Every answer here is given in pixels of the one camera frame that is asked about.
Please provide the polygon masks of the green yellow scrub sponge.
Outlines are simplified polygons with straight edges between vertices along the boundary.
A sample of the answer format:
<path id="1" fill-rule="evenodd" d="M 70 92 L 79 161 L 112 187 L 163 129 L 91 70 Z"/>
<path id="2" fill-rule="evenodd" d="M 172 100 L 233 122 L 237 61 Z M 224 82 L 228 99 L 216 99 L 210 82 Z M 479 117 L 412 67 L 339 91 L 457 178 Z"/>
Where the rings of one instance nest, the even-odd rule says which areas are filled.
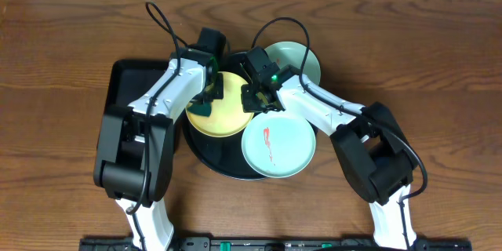
<path id="1" fill-rule="evenodd" d="M 212 101 L 195 100 L 186 106 L 186 111 L 193 115 L 209 117 L 212 113 Z"/>

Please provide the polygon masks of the yellow plate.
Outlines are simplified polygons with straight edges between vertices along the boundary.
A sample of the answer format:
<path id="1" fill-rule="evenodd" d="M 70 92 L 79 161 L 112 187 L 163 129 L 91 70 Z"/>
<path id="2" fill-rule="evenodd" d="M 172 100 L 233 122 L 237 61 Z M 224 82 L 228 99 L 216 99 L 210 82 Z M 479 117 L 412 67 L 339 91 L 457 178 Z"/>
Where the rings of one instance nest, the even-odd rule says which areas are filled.
<path id="1" fill-rule="evenodd" d="M 253 118 L 253 113 L 243 111 L 241 87 L 247 81 L 241 76 L 221 71 L 224 81 L 224 98 L 214 100 L 209 117 L 193 115 L 186 111 L 189 122 L 201 133 L 212 137 L 227 137 L 239 133 Z"/>

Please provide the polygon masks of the light blue plate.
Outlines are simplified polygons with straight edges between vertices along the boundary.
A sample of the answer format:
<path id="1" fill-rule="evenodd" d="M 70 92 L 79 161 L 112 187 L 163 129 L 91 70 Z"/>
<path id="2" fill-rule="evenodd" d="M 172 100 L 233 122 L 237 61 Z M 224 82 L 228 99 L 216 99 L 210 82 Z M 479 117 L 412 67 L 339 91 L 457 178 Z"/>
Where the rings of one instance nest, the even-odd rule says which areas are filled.
<path id="1" fill-rule="evenodd" d="M 281 69 L 292 65 L 300 69 L 306 46 L 298 42 L 276 42 L 266 47 L 265 52 Z M 317 56 L 310 50 L 304 66 L 304 74 L 316 85 L 321 81 L 321 66 Z"/>
<path id="2" fill-rule="evenodd" d="M 269 178 L 298 174 L 313 159 L 316 134 L 312 125 L 286 111 L 259 114 L 242 135 L 242 154 L 257 173 Z"/>

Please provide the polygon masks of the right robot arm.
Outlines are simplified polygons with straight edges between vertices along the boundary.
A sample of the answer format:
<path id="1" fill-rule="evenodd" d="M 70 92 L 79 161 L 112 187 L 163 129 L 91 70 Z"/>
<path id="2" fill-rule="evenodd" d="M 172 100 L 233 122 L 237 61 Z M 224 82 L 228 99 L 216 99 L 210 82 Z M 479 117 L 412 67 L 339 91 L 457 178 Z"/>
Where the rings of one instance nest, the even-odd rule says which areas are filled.
<path id="1" fill-rule="evenodd" d="M 366 107 L 314 84 L 303 68 L 280 68 L 261 47 L 242 60 L 249 85 L 242 87 L 246 112 L 285 112 L 329 136 L 343 174 L 370 204 L 373 238 L 381 248 L 410 250 L 417 240 L 409 199 L 427 187 L 427 171 L 395 117 L 381 103 Z"/>

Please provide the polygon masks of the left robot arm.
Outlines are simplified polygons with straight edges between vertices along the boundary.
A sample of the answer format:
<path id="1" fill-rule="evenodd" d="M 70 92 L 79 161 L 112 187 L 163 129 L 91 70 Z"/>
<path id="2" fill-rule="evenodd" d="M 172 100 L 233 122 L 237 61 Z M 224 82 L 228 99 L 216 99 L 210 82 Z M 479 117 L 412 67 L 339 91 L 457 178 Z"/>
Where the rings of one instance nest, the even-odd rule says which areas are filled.
<path id="1" fill-rule="evenodd" d="M 168 60 L 113 64 L 96 148 L 93 181 L 114 199 L 133 231 L 131 247 L 167 250 L 174 228 L 164 195 L 173 172 L 176 121 L 190 102 L 223 96 L 219 61 L 225 36 L 204 27 L 196 43 Z"/>

